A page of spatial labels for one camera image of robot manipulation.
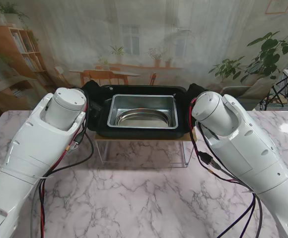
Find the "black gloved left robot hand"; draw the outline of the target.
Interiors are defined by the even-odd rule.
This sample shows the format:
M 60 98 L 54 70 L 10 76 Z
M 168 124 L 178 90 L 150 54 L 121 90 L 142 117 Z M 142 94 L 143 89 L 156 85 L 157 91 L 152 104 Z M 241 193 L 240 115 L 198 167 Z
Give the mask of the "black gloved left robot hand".
M 98 98 L 100 89 L 101 87 L 94 80 L 85 83 L 81 87 L 81 90 L 84 92 L 87 98 L 90 109 L 96 109 L 96 110 L 102 109 L 101 103 Z

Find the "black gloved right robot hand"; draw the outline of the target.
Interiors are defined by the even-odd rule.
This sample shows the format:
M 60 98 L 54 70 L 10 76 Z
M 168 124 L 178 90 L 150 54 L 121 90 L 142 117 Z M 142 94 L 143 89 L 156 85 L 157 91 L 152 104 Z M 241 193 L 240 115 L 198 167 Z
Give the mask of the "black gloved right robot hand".
M 200 94 L 206 91 L 207 89 L 205 89 L 204 87 L 197 85 L 196 83 L 192 83 L 190 84 L 185 94 L 185 100 L 187 103 L 190 103 L 194 98 L 197 98 Z

